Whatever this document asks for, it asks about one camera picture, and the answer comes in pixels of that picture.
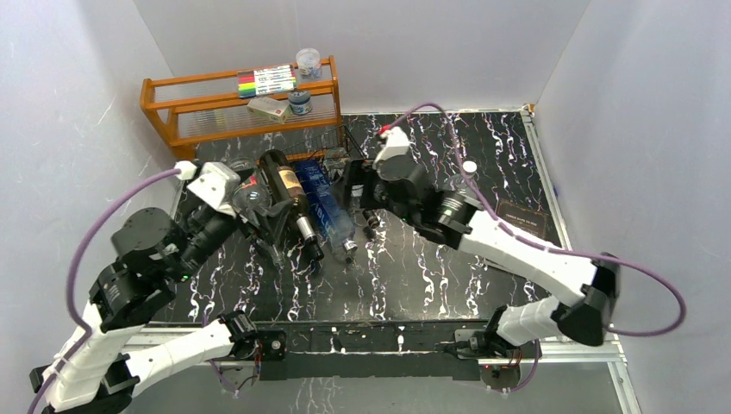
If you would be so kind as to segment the square clear liquor bottle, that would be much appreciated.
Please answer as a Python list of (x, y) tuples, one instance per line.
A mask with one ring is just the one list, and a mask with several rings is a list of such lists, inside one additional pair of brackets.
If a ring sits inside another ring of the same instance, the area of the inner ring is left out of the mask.
[(322, 160), (322, 166), (324, 167), (324, 171), (331, 182), (330, 192), (336, 203), (348, 214), (355, 216), (360, 213), (365, 219), (366, 226), (370, 229), (376, 229), (380, 226), (380, 219), (372, 210), (364, 210), (360, 206), (361, 199), (353, 200), (352, 202), (341, 202), (340, 179), (344, 172), (346, 163), (352, 159), (353, 158), (350, 153), (343, 147), (331, 148), (325, 152), (325, 157)]

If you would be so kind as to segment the clear bottle red label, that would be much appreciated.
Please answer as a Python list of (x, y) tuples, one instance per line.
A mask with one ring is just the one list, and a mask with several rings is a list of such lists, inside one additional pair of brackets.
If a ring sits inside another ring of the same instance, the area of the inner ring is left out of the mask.
[(245, 207), (244, 198), (262, 198), (265, 206), (273, 205), (270, 187), (265, 180), (264, 174), (257, 167), (257, 164), (248, 158), (231, 160), (228, 166), (241, 178), (241, 183), (236, 187), (231, 196), (231, 203), (236, 211), (236, 216), (247, 223), (252, 230), (252, 235), (247, 238), (260, 254), (265, 255), (275, 267), (283, 266), (281, 254), (282, 236), (279, 243), (267, 243), (260, 239), (252, 224), (244, 217), (242, 210)]

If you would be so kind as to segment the blue water bottle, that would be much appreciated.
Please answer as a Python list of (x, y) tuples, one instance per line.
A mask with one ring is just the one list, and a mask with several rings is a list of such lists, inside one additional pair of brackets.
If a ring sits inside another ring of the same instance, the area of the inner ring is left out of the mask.
[(355, 225), (332, 194), (328, 176), (317, 160), (297, 162), (295, 172), (309, 200), (310, 210), (334, 254), (345, 262), (352, 262), (358, 249), (354, 240)]

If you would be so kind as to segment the dark wine bottle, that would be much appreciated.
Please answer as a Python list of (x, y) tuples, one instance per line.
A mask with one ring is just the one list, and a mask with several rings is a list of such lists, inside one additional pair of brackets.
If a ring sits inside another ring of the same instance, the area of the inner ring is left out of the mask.
[(278, 149), (265, 151), (259, 158), (275, 202), (292, 202), (288, 216), (290, 226), (303, 239), (306, 257), (316, 264), (324, 258), (314, 226), (309, 216), (309, 200), (299, 178), (284, 152)]

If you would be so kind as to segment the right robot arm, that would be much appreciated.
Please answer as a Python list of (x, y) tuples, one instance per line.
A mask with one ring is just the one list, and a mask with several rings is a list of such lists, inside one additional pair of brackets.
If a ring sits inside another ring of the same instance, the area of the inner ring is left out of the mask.
[(362, 210), (388, 210), (428, 241), (498, 264), (549, 292), (538, 302), (495, 311), (481, 341), (493, 355), (506, 357), (527, 342), (551, 336), (603, 344), (618, 298), (617, 265), (543, 244), (492, 217), (464, 192), (436, 186), (408, 155), (351, 160), (336, 184), (344, 198), (361, 186)]

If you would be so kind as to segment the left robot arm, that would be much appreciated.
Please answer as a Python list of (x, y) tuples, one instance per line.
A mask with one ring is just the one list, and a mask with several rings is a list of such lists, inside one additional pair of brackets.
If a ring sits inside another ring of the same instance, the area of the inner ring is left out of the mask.
[(30, 372), (47, 413), (119, 413), (149, 386), (205, 361), (281, 361), (286, 334), (259, 329), (242, 310), (212, 318), (188, 335), (141, 351), (125, 345), (176, 295), (234, 233), (281, 235), (291, 203), (253, 208), (254, 221), (236, 204), (232, 214), (199, 204), (173, 219), (158, 208), (135, 212), (111, 238), (115, 260), (92, 284), (77, 329), (52, 363)]

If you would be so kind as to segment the small blue tin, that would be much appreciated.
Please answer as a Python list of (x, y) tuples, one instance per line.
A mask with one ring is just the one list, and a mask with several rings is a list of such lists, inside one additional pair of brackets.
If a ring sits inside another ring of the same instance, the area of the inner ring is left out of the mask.
[(293, 115), (304, 116), (312, 111), (310, 91), (291, 91), (288, 102)]

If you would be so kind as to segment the small white cardboard box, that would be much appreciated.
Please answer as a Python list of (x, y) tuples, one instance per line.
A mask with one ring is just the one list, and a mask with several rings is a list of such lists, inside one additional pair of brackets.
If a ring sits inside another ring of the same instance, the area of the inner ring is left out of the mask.
[(285, 101), (269, 97), (256, 97), (247, 103), (247, 110), (267, 121), (284, 124), (291, 116), (291, 108)]

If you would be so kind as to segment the orange wooden shelf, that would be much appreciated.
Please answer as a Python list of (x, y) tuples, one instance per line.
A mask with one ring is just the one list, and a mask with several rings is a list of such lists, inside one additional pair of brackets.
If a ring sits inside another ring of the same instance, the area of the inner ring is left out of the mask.
[(178, 160), (192, 160), (203, 143), (318, 127), (339, 128), (343, 123), (340, 85), (333, 55), (321, 60), (321, 78), (297, 79), (309, 91), (313, 110), (279, 124), (249, 112), (239, 97), (241, 70), (183, 77), (150, 79), (141, 84), (140, 108), (162, 142)]

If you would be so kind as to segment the dark hardcover book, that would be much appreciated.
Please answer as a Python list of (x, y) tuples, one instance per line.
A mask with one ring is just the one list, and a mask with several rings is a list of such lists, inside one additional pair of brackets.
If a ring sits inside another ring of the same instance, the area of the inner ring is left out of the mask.
[(549, 216), (537, 210), (521, 207), (518, 204), (500, 199), (495, 209), (496, 214), (505, 222), (546, 240)]

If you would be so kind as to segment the clear plastic round container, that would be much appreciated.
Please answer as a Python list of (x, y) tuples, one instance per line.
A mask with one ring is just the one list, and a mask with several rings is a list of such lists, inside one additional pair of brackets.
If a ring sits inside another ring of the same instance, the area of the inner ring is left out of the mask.
[(303, 48), (296, 54), (297, 69), (302, 78), (320, 78), (322, 63), (320, 53), (311, 47)]

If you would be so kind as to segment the pack of coloured markers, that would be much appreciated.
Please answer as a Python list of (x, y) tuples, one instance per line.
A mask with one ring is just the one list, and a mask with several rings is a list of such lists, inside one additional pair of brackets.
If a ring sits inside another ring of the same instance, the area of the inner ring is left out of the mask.
[(268, 66), (237, 73), (238, 96), (241, 99), (286, 93), (297, 88), (292, 65)]

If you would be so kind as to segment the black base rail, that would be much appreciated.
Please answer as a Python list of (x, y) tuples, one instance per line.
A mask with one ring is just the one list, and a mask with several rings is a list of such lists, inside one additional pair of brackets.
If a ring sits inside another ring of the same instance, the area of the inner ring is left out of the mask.
[(526, 344), (510, 356), (459, 356), (457, 342), (484, 330), (485, 320), (412, 320), (348, 322), (258, 321), (259, 333), (271, 331), (282, 350), (266, 347), (263, 379), (316, 377), (408, 378), (454, 380), (525, 379), (534, 361), (543, 364), (623, 362), (616, 340), (587, 347), (566, 339), (547, 338), (541, 348)]

